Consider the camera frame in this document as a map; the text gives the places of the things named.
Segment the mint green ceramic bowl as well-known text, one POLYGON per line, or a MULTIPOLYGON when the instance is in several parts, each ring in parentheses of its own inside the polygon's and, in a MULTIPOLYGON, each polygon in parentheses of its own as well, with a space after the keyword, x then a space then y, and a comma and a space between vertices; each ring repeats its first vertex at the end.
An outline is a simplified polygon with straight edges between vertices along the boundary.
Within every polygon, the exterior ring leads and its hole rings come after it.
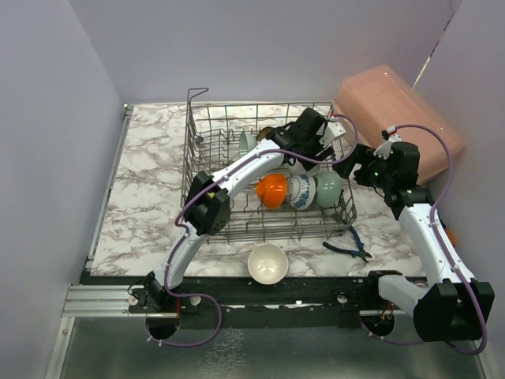
POLYGON ((316 175, 316 203, 321 208, 330 208, 339 201, 342 178, 334 171, 322 171, 316 175))

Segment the brown beige bowl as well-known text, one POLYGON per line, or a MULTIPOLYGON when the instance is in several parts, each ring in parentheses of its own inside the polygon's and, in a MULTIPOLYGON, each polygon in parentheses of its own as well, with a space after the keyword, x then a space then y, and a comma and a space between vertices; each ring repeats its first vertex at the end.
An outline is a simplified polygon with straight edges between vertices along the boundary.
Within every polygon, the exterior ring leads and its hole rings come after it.
POLYGON ((256 135, 256 141, 261 142, 263 140, 269 140, 270 135, 275 131, 273 127, 266 126, 260 130, 260 132, 256 135))

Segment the white blue floral bowl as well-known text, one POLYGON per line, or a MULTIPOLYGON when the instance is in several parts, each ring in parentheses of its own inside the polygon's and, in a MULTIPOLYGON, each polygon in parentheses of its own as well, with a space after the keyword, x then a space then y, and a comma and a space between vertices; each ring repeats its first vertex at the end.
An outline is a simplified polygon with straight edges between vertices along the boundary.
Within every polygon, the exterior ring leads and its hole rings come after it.
POLYGON ((316 195, 314 177, 298 174, 287 179, 286 201, 297 211, 307 209, 316 195))

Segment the teal ringed dark rim bowl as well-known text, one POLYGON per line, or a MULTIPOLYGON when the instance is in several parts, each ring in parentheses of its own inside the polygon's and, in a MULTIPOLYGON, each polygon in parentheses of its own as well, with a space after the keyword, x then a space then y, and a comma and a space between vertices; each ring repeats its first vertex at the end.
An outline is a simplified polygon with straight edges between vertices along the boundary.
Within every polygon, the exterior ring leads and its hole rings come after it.
POLYGON ((256 137, 251 133, 241 132, 239 137, 239 156, 245 156, 256 147, 256 137))

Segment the orange bowl white inside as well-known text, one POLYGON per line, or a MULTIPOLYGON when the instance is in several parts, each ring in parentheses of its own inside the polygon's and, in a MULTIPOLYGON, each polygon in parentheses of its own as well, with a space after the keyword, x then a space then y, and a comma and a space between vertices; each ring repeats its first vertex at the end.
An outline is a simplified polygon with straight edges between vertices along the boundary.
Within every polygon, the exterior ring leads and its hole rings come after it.
POLYGON ((256 195, 261 204, 273 210, 284 202, 287 192, 287 179, 283 174, 269 174, 256 184, 256 195))

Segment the cream white plain bowl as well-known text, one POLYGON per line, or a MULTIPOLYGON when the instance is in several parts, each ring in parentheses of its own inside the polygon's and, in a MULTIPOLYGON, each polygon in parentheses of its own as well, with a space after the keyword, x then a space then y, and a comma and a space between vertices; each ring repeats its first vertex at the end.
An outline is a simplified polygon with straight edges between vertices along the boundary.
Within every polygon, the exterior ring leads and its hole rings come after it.
POLYGON ((247 261, 250 276, 264 285, 280 282, 287 274, 289 261, 284 251, 276 245, 256 246, 247 261))

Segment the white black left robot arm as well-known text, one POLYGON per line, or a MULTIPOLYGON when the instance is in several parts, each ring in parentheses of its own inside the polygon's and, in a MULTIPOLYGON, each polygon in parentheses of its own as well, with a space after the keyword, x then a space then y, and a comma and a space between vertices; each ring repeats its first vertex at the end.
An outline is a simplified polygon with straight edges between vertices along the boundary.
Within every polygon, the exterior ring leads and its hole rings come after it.
POLYGON ((173 289, 181 285, 202 244, 230 222, 232 200, 245 187, 291 159, 309 170, 328 161, 333 141, 345 133, 337 117, 324 117, 308 107, 296 120, 268 130, 251 151, 231 165, 211 174, 196 174, 174 221, 179 236, 168 249, 165 263, 144 281, 147 302, 154 310, 163 312, 172 307, 178 296, 173 289))

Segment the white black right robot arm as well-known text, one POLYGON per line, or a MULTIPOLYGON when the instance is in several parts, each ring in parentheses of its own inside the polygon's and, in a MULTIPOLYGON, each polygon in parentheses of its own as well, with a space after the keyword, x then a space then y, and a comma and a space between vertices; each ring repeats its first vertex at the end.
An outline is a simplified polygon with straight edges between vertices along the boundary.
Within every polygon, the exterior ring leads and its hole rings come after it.
POLYGON ((430 192, 417 185, 420 153, 415 144, 394 142, 388 157, 358 144, 353 153, 333 166, 342 177, 353 175, 362 186, 378 187, 394 218, 410 237, 428 281, 423 290, 399 274, 375 274, 362 290, 373 309, 392 302, 413 318, 425 342, 454 342, 488 338, 486 321, 495 293, 459 259, 442 228, 430 192))

